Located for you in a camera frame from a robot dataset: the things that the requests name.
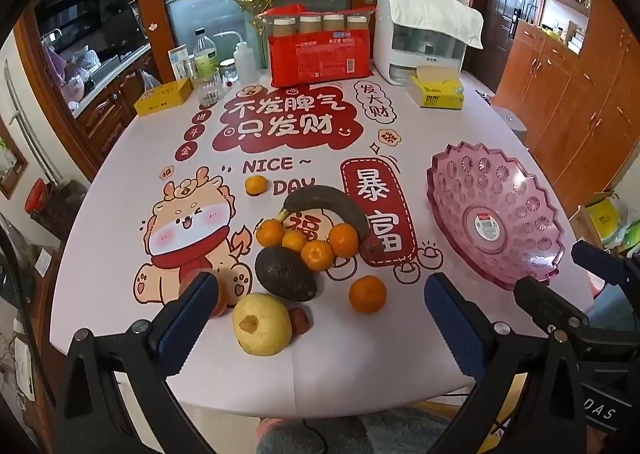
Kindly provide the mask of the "printed pink tablecloth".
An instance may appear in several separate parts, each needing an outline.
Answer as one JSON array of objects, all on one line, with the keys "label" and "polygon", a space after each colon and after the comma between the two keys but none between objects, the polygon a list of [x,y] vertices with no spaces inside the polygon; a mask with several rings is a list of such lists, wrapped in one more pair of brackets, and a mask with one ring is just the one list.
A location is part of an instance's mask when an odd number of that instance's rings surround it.
[{"label": "printed pink tablecloth", "polygon": [[216,317],[170,385],[233,413],[332,416],[458,388],[423,301],[446,274],[494,321],[535,325],[513,299],[529,275],[582,310],[588,276],[550,185],[494,107],[423,108],[378,76],[232,88],[138,118],[81,206],[50,338],[152,319],[200,271]]}]

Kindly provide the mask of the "cardboard box with bags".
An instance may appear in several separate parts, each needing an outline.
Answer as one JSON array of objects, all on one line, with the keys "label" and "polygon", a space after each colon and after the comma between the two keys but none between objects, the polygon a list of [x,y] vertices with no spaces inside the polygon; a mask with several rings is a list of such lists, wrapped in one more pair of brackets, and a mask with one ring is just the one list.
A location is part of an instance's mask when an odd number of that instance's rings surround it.
[{"label": "cardboard box with bags", "polygon": [[594,194],[570,217],[577,239],[630,258],[639,252],[639,211],[613,191]]}]

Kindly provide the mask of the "dark green avocado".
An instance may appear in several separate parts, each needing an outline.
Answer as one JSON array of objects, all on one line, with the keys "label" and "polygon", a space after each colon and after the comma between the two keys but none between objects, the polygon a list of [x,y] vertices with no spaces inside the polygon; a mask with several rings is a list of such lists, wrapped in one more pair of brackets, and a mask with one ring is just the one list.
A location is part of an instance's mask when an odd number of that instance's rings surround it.
[{"label": "dark green avocado", "polygon": [[262,287],[280,298],[306,302],[317,295],[314,272],[290,248],[268,247],[256,255],[255,273]]}]

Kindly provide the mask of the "orange mandarin cluster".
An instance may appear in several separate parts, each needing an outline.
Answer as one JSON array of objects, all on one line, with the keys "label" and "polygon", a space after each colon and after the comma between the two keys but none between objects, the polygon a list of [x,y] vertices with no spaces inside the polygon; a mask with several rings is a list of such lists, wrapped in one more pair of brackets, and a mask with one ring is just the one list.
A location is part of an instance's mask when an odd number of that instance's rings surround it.
[{"label": "orange mandarin cluster", "polygon": [[279,247],[284,234],[283,224],[276,219],[262,221],[255,233],[258,243],[264,248]]},{"label": "orange mandarin cluster", "polygon": [[325,240],[307,241],[300,252],[300,257],[309,270],[323,272],[329,270],[334,262],[334,252],[330,244]]},{"label": "orange mandarin cluster", "polygon": [[359,249],[359,235],[348,223],[340,223],[329,231],[328,243],[335,257],[350,259]]}]

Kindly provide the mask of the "clear plastic bottle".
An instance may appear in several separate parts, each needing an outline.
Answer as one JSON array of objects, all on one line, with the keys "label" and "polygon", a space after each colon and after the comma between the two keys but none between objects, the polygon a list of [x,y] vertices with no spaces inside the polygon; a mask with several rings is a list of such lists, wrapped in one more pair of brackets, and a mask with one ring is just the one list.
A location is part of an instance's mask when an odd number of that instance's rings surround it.
[{"label": "clear plastic bottle", "polygon": [[203,106],[209,107],[218,102],[221,91],[218,52],[204,28],[196,29],[195,36],[193,57],[198,74],[198,97]]}]

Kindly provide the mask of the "yellow tissue box right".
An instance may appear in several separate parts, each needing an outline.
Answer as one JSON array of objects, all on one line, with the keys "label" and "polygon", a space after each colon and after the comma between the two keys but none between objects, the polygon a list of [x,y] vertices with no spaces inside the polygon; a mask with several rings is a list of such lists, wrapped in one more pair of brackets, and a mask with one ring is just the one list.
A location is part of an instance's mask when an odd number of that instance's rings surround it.
[{"label": "yellow tissue box right", "polygon": [[464,86],[454,68],[418,67],[406,89],[421,108],[461,110],[464,104]]}]

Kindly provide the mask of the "red drink pack box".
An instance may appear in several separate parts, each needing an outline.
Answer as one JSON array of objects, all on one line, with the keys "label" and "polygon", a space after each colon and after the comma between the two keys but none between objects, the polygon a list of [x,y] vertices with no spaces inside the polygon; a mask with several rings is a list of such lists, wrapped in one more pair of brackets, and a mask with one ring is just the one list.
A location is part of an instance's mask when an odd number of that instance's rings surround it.
[{"label": "red drink pack box", "polygon": [[264,28],[271,85],[288,88],[370,76],[373,6],[312,12],[292,4],[256,16]]}]

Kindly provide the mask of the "yellow flat box left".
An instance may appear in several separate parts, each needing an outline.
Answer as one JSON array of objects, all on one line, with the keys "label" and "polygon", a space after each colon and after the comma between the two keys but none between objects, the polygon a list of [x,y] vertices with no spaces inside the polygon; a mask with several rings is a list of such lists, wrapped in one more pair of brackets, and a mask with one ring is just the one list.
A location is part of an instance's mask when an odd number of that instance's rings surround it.
[{"label": "yellow flat box left", "polygon": [[145,91],[134,104],[134,109],[139,117],[156,114],[184,104],[192,94],[192,91],[190,79],[162,84]]}]

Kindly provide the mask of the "small yellow-orange mandarin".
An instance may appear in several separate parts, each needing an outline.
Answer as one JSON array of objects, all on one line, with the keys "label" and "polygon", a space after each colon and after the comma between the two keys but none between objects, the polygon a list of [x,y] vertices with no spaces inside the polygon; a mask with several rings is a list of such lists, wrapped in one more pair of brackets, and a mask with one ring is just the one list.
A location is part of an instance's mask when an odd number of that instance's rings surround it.
[{"label": "small yellow-orange mandarin", "polygon": [[307,238],[302,232],[288,231],[282,237],[281,246],[299,253],[305,247],[306,242]]}]

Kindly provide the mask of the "small white carton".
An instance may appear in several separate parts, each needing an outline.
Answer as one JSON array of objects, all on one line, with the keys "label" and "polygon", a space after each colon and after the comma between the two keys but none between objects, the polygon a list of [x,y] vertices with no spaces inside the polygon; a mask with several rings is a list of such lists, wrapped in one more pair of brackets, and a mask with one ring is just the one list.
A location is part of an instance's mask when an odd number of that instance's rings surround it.
[{"label": "small white carton", "polygon": [[190,55],[186,44],[181,44],[168,50],[169,62],[176,81],[186,79],[189,76],[186,71],[186,62],[189,57]]}]

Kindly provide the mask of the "orange wooden cabinets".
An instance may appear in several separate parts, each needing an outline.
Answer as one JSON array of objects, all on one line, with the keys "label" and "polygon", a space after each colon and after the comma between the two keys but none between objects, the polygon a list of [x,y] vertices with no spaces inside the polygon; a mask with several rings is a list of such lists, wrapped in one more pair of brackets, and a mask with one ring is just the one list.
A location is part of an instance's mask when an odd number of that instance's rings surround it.
[{"label": "orange wooden cabinets", "polygon": [[573,52],[520,21],[495,104],[526,126],[526,146],[566,214],[614,185],[639,145],[639,38],[612,0],[591,0]]}]

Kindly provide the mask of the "pink plastic fruit bowl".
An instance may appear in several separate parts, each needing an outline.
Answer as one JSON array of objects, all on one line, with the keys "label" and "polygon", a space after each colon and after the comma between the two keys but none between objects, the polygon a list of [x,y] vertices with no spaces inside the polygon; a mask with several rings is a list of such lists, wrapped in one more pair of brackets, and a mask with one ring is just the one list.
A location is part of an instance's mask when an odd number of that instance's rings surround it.
[{"label": "pink plastic fruit bowl", "polygon": [[518,159],[484,144],[449,145],[426,170],[426,197],[450,247],[486,281],[547,285],[565,247],[559,210]]}]

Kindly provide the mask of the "red apple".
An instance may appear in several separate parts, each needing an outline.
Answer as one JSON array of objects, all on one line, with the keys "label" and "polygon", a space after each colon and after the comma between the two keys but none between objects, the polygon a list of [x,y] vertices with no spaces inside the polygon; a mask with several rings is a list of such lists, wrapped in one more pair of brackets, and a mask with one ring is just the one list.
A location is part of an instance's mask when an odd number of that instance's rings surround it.
[{"label": "red apple", "polygon": [[199,269],[195,269],[186,274],[186,277],[183,278],[182,281],[180,281],[179,296],[182,296],[186,292],[186,289],[189,288],[194,279],[197,278],[198,274],[201,273],[210,274],[213,275],[214,278],[216,278],[218,284],[217,302],[215,304],[214,310],[212,311],[212,313],[210,313],[209,318],[213,319],[221,317],[221,315],[223,315],[224,312],[227,311],[229,303],[229,290],[226,282],[221,277],[218,277],[214,270],[206,269],[206,267],[200,267]]}]

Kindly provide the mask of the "orange mandarin alone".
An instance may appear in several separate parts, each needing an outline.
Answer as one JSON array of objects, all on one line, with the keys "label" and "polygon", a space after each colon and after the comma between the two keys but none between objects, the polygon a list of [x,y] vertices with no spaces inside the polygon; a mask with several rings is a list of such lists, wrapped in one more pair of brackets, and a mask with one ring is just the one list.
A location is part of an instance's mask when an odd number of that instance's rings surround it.
[{"label": "orange mandarin alone", "polygon": [[259,196],[268,191],[269,181],[262,175],[256,174],[247,177],[244,186],[247,195]]}]

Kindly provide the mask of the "yellow pear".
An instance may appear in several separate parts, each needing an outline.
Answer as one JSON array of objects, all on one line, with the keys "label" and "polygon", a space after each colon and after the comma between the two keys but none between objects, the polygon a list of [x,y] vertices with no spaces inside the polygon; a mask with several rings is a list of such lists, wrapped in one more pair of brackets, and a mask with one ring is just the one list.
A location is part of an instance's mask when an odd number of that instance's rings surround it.
[{"label": "yellow pear", "polygon": [[231,316],[236,341],[250,356],[275,356],[292,339],[288,309],[273,296],[250,293],[240,299]]}]

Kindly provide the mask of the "white cloth on appliance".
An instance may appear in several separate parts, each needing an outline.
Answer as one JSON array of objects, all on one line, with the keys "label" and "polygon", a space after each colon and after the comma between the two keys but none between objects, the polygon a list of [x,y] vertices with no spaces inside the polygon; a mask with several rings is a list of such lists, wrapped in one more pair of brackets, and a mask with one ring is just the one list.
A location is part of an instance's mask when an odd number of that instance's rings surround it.
[{"label": "white cloth on appliance", "polygon": [[483,15],[457,0],[387,0],[394,24],[437,31],[467,46],[483,50]]}]

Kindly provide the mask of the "white countertop appliance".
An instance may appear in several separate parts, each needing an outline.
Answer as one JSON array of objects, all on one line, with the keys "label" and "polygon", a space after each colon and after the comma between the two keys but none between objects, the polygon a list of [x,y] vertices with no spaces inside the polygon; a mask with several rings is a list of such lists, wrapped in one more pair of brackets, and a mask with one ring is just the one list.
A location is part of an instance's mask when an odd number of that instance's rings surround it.
[{"label": "white countertop appliance", "polygon": [[390,84],[405,85],[423,66],[459,71],[466,44],[426,21],[423,0],[378,0],[373,64]]}]

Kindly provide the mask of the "small glass jar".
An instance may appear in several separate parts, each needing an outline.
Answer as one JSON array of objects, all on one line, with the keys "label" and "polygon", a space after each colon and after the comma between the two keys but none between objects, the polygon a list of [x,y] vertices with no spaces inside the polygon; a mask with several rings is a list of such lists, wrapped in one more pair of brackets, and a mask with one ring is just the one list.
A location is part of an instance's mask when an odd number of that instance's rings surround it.
[{"label": "small glass jar", "polygon": [[227,58],[220,62],[220,76],[222,83],[228,88],[238,81],[238,72],[233,58]]}]

